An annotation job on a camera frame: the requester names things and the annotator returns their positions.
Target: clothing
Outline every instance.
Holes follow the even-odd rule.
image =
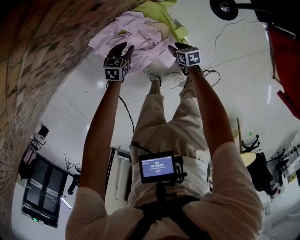
[[[166,151],[174,147],[175,154],[187,155],[183,158],[183,169],[187,172],[187,177],[182,184],[176,184],[172,190],[168,188],[167,193],[177,192],[179,195],[200,197],[200,201],[190,202],[182,209],[190,220],[209,234],[212,240],[258,239],[263,227],[264,210],[235,143],[222,144],[212,156],[214,189],[213,192],[208,192],[205,189],[207,164],[202,161],[200,154],[206,147],[200,146],[201,134],[196,138],[202,124],[200,119],[195,120],[199,113],[196,110],[193,84],[190,83],[180,96],[180,106],[170,124],[166,124],[162,115],[163,97],[158,93],[149,94],[142,107],[133,141],[138,141],[140,145],[153,152]],[[147,119],[146,116],[150,114],[152,117]],[[167,135],[172,136],[172,139],[168,139],[169,142],[165,142]],[[155,200],[153,184],[141,184],[140,173],[137,171],[139,165],[137,155],[140,152],[145,154],[140,149],[132,149],[133,185],[128,199],[129,206],[107,216],[101,196],[91,189],[79,187],[67,223],[67,240],[122,240],[131,235],[143,217],[142,210],[133,206]],[[188,239],[169,217],[161,218],[152,224],[143,239],[157,240],[163,237]]]
[[[190,240],[211,240],[208,233],[200,229],[182,210],[188,203],[199,200],[194,196],[183,196],[142,205],[138,209],[143,211],[143,218],[127,240],[142,240],[152,224],[162,218],[170,218],[184,231]]]
[[[180,105],[168,123],[165,120],[163,100],[164,97],[157,93],[146,97],[132,141],[154,153],[173,150],[174,155],[183,156],[187,177],[175,190],[170,186],[166,189],[176,192],[177,196],[191,194],[202,198],[209,191],[207,165],[210,154],[204,138],[194,84],[190,83],[182,90]],[[147,152],[136,147],[131,148],[133,181],[128,203],[134,207],[156,200],[155,183],[145,187],[141,182],[138,156],[144,154]]]
[[[175,37],[176,42],[188,44],[188,41],[184,39],[188,35],[187,28],[181,26],[181,24],[167,12],[167,8],[174,6],[176,2],[177,0],[166,0],[162,2],[148,0],[136,6],[132,11],[142,12],[145,17],[160,23],[165,23]]]
[[[149,23],[157,21],[144,17],[140,12],[125,12],[93,37],[89,46],[95,54],[106,58],[109,51],[120,43],[127,42],[123,54],[134,45],[128,76],[143,71],[156,58],[170,68],[176,58],[169,52],[168,45],[175,46],[175,38],[168,32],[167,38],[163,39],[166,28],[161,24],[152,26]]]

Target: hand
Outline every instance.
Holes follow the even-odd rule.
[[[187,45],[187,44],[184,44],[184,43],[175,43],[175,46],[177,47],[177,49],[175,47],[171,46],[171,45],[168,46],[168,49],[169,49],[170,53],[175,58],[177,58],[177,54],[176,54],[177,50],[181,50],[181,49],[192,47],[191,45]]]
[[[126,52],[126,54],[122,56],[122,51],[124,50],[124,48],[126,46],[127,46],[127,42],[120,43],[120,44],[116,45],[115,47],[113,47],[109,51],[106,59],[108,59],[108,58],[121,58],[121,59],[124,59],[126,61],[129,61],[135,47],[133,45],[131,45],[130,48],[128,49],[128,51]]]
[[[185,43],[175,43],[175,46],[177,47],[177,49],[175,47],[171,46],[171,45],[168,46],[168,49],[169,49],[170,53],[175,58],[177,58],[177,53],[176,53],[177,50],[193,47],[193,46],[185,44]],[[193,70],[196,70],[196,71],[200,70],[200,72],[202,73],[202,70],[198,65],[197,66],[191,66],[191,67],[185,67],[185,68],[189,73],[191,73]]]

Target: small monitor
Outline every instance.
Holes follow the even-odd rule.
[[[142,183],[167,181],[174,177],[173,151],[139,156]]]

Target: person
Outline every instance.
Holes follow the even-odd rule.
[[[126,44],[112,49],[109,56],[120,57]],[[125,56],[130,58],[133,49]],[[157,153],[173,150],[183,156],[187,177],[181,184],[166,187],[177,197],[192,196],[198,201],[185,204],[181,211],[207,235],[197,239],[253,240],[262,231],[264,209],[234,143],[227,114],[201,70],[188,67],[189,76],[180,93],[180,105],[166,122],[160,93],[161,79],[149,73],[151,89],[145,98],[132,140]],[[75,204],[66,227],[67,240],[130,238],[145,216],[141,206],[156,203],[155,183],[142,184],[138,156],[147,152],[132,146],[132,186],[128,206],[108,216],[105,211],[105,179],[113,135],[120,82],[109,82],[88,131],[82,173]],[[213,190],[207,183],[209,149],[213,168]],[[141,239],[189,239],[186,231],[170,217],[151,223]]]

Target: round table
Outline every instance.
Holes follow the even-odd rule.
[[[243,163],[248,167],[256,159],[256,154],[253,152],[245,152],[240,155],[242,157]]]

